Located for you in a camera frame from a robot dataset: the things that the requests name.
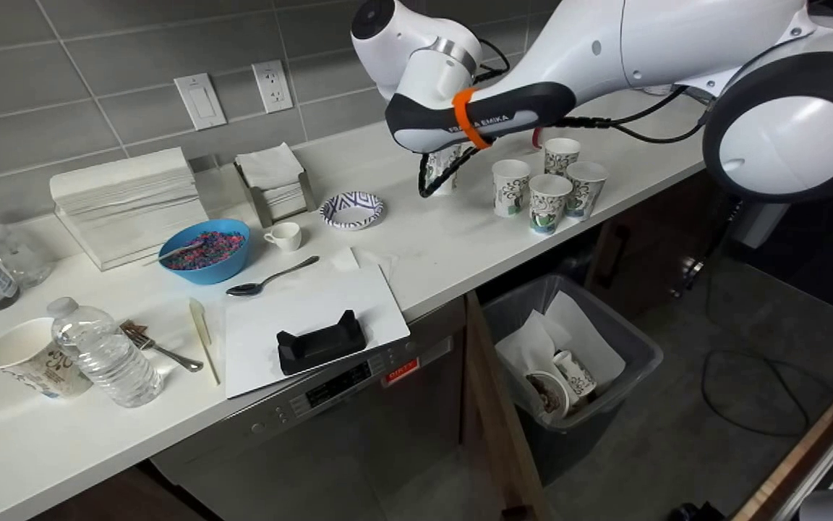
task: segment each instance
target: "blue bowl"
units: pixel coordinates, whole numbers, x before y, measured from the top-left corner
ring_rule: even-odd
[[[205,233],[240,234],[244,243],[210,268],[195,268],[195,269],[169,268],[172,253],[187,250],[189,243],[201,240]],[[191,284],[202,284],[202,286],[221,284],[221,281],[228,281],[247,269],[249,253],[253,253],[249,239],[253,239],[253,233],[240,220],[205,220],[205,223],[189,226],[179,234],[174,234],[172,240],[165,240],[161,250],[161,265]]]

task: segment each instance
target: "paper cup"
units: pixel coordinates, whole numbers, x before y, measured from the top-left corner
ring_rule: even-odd
[[[584,220],[594,214],[594,207],[609,184],[609,172],[597,162],[577,162],[568,172],[568,181],[573,184],[573,194],[568,203],[568,218]]]
[[[529,181],[529,226],[534,233],[554,234],[568,211],[573,184],[565,178],[539,174]]]
[[[268,243],[276,243],[279,250],[302,250],[304,243],[304,230],[298,223],[279,223],[265,233]]]
[[[75,396],[93,383],[59,352],[51,320],[35,320],[0,336],[0,370],[51,401]]]
[[[496,211],[500,218],[515,218],[525,211],[529,197],[529,165],[522,159],[496,162]]]
[[[542,168],[544,174],[554,178],[568,178],[568,168],[581,158],[581,146],[565,136],[547,139],[542,150],[544,150]]]

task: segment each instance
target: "small bowl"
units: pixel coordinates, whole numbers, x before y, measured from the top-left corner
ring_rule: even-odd
[[[386,201],[367,192],[346,192],[324,203],[324,220],[343,230],[372,230],[386,218]]]
[[[213,258],[202,268],[174,268],[178,256],[189,253],[189,246],[195,246],[202,234],[240,234],[240,246],[234,246],[228,256]],[[165,240],[161,250],[161,265],[191,284],[221,284],[247,269],[253,253],[249,239],[253,233],[240,220],[205,220]]]

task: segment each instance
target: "cup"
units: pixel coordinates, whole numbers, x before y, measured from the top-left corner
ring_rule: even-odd
[[[573,184],[554,174],[535,174],[529,192],[529,226],[542,234],[554,234],[568,211]]]
[[[496,211],[515,218],[529,201],[529,165],[522,159],[496,162]]]
[[[578,158],[581,146],[577,139],[557,136],[544,142],[542,168],[544,174],[568,178],[568,168],[578,162]]]
[[[75,396],[93,383],[59,352],[51,320],[35,320],[0,336],[0,370],[51,401]]]
[[[609,184],[609,172],[597,162],[577,162],[568,172],[568,181],[573,184],[573,194],[568,203],[568,218],[584,220],[594,214],[594,207]]]
[[[573,391],[563,373],[526,370],[526,383],[535,389],[542,408],[554,418],[565,418],[573,407]]]
[[[265,240],[276,243],[283,253],[302,250],[304,230],[298,223],[279,223],[279,226],[265,233]]]

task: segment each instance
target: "plate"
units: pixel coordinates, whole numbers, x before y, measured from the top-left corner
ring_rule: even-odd
[[[324,203],[324,220],[343,230],[372,230],[386,218],[386,201],[367,192],[346,192]]]

